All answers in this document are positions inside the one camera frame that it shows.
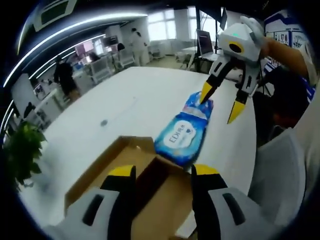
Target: green leaves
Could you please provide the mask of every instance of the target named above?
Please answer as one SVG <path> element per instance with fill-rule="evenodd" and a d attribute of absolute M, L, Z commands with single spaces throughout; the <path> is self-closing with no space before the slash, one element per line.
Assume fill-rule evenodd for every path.
<path fill-rule="evenodd" d="M 24 121 L 3 146 L 7 157 L 7 172 L 17 190 L 19 190 L 17 182 L 23 185 L 24 180 L 31 177 L 31 172 L 41 173 L 35 159 L 39 159 L 42 155 L 43 141 L 46 141 L 43 133 L 36 126 Z"/>

